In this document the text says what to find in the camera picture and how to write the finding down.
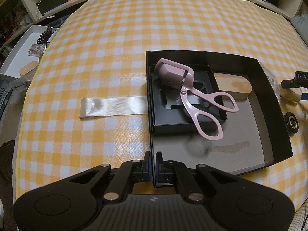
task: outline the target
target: black coiled cord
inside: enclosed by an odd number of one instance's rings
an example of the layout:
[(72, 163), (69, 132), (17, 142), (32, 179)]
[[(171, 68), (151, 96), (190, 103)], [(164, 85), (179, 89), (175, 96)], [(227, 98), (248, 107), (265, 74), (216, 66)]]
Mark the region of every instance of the black coiled cord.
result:
[(36, 43), (39, 44), (46, 44), (47, 40), (51, 37), (52, 35), (52, 28), (48, 27), (39, 37), (39, 39), (36, 41)]

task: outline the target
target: eyelash curler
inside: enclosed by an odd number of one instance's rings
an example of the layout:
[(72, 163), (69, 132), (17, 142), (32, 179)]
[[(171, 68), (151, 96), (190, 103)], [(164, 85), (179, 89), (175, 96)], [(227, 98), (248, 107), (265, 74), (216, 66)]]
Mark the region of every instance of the eyelash curler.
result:
[[(226, 93), (226, 92), (215, 92), (211, 94), (204, 94), (200, 92), (199, 90), (195, 89), (193, 86), (194, 82), (194, 75), (195, 72), (192, 68), (174, 62), (170, 61), (164, 58), (161, 58), (158, 63), (155, 65), (154, 73), (160, 77), (161, 83), (164, 85), (167, 85), (169, 87), (179, 89), (181, 100), (183, 102), (183, 105), (187, 112), (189, 113), (190, 117), (192, 118), (199, 134), (208, 139), (208, 140), (219, 140), (222, 138), (222, 128), (219, 123), (219, 121), (216, 119), (215, 116), (211, 115), (208, 112), (202, 111), (196, 107), (194, 107), (187, 98), (188, 91), (191, 91), (194, 95), (203, 98), (204, 100), (208, 101), (209, 103), (215, 105), (216, 107), (227, 111), (231, 113), (238, 112), (238, 106), (234, 100), (234, 98)], [(227, 108), (225, 106), (222, 106), (214, 101), (215, 97), (217, 96), (225, 96), (228, 97), (234, 108)], [(200, 127), (200, 124), (198, 122), (198, 115), (204, 115), (210, 118), (217, 126), (218, 129), (218, 135), (217, 136), (209, 136), (206, 133), (204, 133)]]

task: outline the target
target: metal screw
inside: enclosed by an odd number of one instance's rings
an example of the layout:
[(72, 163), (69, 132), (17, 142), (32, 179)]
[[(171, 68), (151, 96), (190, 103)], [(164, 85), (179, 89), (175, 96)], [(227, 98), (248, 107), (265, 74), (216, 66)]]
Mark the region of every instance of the metal screw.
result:
[(203, 200), (203, 195), (200, 193), (191, 193), (188, 198), (193, 201)]
[(106, 200), (116, 200), (118, 198), (119, 198), (119, 195), (117, 193), (111, 192), (111, 193), (104, 194), (104, 199)]

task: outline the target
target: checkered tablecloth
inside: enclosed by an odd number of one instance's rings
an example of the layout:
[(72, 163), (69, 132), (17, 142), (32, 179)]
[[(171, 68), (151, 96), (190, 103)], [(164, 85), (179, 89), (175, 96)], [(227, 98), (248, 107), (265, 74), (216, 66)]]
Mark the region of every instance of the checkered tablecloth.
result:
[[(79, 118), (80, 100), (146, 92), (145, 52), (201, 50), (257, 58), (282, 79), (307, 70), (308, 49), (282, 16), (244, 0), (89, 0), (45, 52), (24, 105), (16, 197), (80, 171), (143, 158), (147, 115)], [(299, 121), (294, 156), (245, 178), (288, 195), (307, 188), (308, 104), (281, 105)]]

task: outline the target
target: black cap with gold emblem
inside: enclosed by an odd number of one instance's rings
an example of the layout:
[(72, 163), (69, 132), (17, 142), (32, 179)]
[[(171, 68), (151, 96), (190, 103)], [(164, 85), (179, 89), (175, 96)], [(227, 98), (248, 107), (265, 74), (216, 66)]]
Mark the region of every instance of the black cap with gold emblem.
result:
[(298, 121), (295, 115), (291, 112), (287, 112), (284, 115), (284, 118), (285, 118), (285, 124), (287, 126), (289, 135), (292, 136), (296, 134), (298, 131)]

